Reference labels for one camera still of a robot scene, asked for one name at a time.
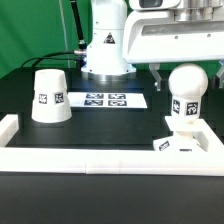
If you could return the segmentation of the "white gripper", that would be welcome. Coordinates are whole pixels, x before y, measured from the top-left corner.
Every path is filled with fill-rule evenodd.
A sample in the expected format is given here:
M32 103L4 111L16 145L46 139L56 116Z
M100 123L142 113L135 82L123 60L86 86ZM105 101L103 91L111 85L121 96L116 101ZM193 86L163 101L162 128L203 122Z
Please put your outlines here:
M172 11L133 11L123 36L123 57L128 63L150 63L155 87L162 89L160 64L220 60L214 86L224 87L224 9L199 22L176 22Z

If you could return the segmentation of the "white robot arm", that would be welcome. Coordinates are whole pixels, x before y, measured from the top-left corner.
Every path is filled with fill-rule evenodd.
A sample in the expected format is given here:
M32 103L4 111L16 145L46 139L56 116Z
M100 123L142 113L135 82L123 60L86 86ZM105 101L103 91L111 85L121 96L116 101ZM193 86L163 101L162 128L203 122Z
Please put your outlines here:
M83 75L118 80L149 65L162 88L162 63L219 60L224 86L224 0L91 0L92 41Z

